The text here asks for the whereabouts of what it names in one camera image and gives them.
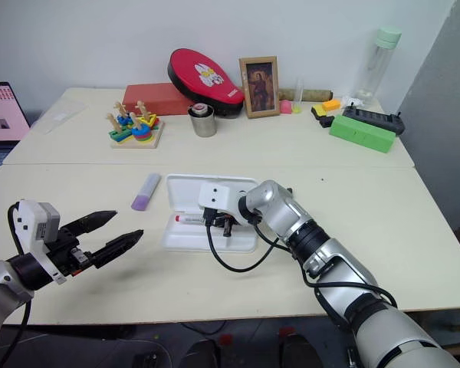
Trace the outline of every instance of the tabletop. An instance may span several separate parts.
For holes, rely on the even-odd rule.
[[[130,208],[148,173],[160,182],[145,212]],[[95,251],[105,242],[142,228],[139,243],[101,269],[90,268],[65,284],[36,292],[31,324],[131,324],[181,320],[324,314],[304,286],[288,253],[273,250],[247,274],[233,274],[208,252],[166,251],[160,244],[171,216],[169,173],[275,179],[326,232],[337,238],[390,291],[402,310],[460,307],[460,245],[413,168],[293,167],[179,164],[3,165],[0,167],[0,259],[15,254],[6,222],[18,199],[51,203],[61,224],[101,209],[119,213],[103,228],[80,237]],[[235,267],[250,254],[223,254]],[[7,319],[18,323],[21,310]]]
[[[68,89],[62,99],[86,108],[47,134],[46,122],[38,121],[4,163],[414,166],[399,139],[385,154],[330,136],[310,112],[311,103],[299,114],[250,120],[242,111],[235,119],[217,118],[218,132],[211,138],[196,136],[187,115],[162,117],[166,126],[157,149],[112,149],[105,116],[115,113],[114,102],[123,95],[121,89]],[[371,110],[382,111],[378,103]]]

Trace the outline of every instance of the framed picture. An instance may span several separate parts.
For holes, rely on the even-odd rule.
[[[275,56],[239,59],[247,116],[279,115],[278,62]]]

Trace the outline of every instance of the water bottle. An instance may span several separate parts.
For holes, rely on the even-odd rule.
[[[373,52],[359,77],[354,93],[354,96],[363,100],[365,105],[368,105],[375,96],[401,34],[399,29],[392,27],[381,27],[378,30]]]

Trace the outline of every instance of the green bottle cap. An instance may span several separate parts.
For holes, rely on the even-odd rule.
[[[396,48],[399,43],[402,32],[394,27],[381,27],[376,34],[375,43],[380,48],[387,48],[389,50]]]

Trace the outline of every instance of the cable connector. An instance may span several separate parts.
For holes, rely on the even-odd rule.
[[[216,219],[217,209],[209,209],[205,207],[202,217],[205,219],[205,226],[211,226]]]

